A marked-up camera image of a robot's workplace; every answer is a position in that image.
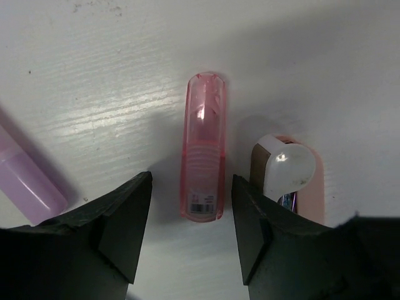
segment lip balm tube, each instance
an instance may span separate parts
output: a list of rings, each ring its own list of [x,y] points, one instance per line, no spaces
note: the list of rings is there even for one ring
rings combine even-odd
[[[216,74],[195,75],[187,85],[181,164],[181,216],[219,219],[224,210],[226,88]]]
[[[65,197],[1,126],[0,189],[34,225],[67,207]]]

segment pink cap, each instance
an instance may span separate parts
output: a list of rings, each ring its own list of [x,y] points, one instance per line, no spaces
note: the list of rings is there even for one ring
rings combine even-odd
[[[187,85],[181,166],[181,215],[196,222],[219,219],[224,209],[226,89],[216,74]]]
[[[0,189],[34,224],[58,216],[67,201],[0,126]]]

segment purple tube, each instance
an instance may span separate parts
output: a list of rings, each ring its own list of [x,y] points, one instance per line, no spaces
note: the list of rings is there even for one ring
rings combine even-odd
[[[67,207],[65,197],[1,126],[0,189],[34,225]]]

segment pink container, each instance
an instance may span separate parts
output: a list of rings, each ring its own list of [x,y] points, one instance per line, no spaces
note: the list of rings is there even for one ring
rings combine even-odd
[[[181,166],[181,215],[195,222],[224,211],[226,88],[216,74],[187,85]]]
[[[0,189],[34,224],[58,216],[67,201],[0,126]]]

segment white surface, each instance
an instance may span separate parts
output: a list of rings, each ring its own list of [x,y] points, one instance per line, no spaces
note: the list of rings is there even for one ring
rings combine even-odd
[[[0,122],[74,207],[153,171],[142,300],[248,297],[229,203],[211,224],[178,214],[197,72],[229,79],[228,179],[291,134],[325,163],[328,225],[400,214],[400,1],[0,0],[0,28]],[[0,225],[25,222],[0,195]]]

